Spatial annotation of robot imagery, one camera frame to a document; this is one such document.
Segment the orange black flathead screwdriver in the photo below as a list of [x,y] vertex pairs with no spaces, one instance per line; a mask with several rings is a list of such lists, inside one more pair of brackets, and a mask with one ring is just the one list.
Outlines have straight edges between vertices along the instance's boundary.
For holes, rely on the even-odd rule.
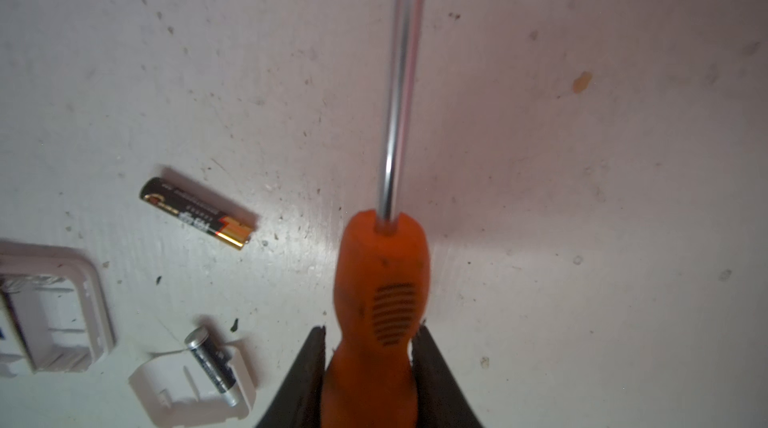
[[398,211],[424,0],[395,0],[387,119],[377,206],[342,236],[334,282],[341,329],[320,397],[323,427],[413,427],[418,395],[408,344],[430,281],[426,235]]

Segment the white battery cover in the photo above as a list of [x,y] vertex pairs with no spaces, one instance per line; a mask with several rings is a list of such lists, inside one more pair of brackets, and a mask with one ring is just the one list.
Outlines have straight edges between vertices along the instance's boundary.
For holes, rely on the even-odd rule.
[[252,412],[256,388],[242,353],[224,345],[240,401],[229,405],[187,350],[161,353],[139,366],[128,383],[156,427],[210,427],[244,420]]

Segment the white air conditioner remote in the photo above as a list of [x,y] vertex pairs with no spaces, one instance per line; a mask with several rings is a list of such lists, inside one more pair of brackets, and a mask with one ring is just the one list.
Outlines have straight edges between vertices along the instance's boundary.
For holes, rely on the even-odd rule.
[[115,336],[98,269],[81,251],[1,242],[1,376],[81,373]]

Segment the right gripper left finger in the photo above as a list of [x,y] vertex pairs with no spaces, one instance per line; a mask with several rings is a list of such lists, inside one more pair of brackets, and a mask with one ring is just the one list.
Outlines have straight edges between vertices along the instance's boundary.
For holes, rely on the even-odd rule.
[[320,427],[326,328],[313,327],[256,428]]

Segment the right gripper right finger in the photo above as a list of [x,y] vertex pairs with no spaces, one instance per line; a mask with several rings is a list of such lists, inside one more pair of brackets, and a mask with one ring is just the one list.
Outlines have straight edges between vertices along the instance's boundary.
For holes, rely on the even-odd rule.
[[425,324],[419,326],[411,347],[418,398],[417,427],[480,428],[482,424]]

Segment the black gold AAA battery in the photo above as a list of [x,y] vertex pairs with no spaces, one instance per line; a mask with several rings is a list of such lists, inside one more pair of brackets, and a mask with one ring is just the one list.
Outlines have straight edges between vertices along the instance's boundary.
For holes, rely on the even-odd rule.
[[254,227],[161,177],[148,180],[139,198],[195,229],[241,250]]

